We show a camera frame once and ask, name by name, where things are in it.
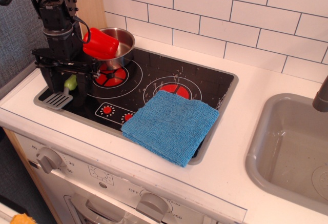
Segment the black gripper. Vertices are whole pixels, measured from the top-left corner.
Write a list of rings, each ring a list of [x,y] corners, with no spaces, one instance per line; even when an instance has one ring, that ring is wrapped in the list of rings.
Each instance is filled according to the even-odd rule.
[[[82,106],[89,91],[89,78],[99,77],[97,60],[84,53],[83,38],[79,31],[65,34],[50,31],[46,33],[46,39],[48,47],[34,49],[32,54],[49,90],[52,93],[63,92],[62,73],[75,74],[78,94],[73,98],[73,104]]]

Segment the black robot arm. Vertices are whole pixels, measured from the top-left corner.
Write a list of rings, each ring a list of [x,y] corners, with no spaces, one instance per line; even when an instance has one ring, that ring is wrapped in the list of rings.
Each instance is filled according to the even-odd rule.
[[[76,0],[31,0],[43,22],[48,47],[32,50],[35,64],[52,94],[46,106],[59,110],[72,99],[70,90],[77,88],[86,98],[90,81],[98,76],[98,62],[83,51],[88,43],[80,31],[83,21],[76,16]]]

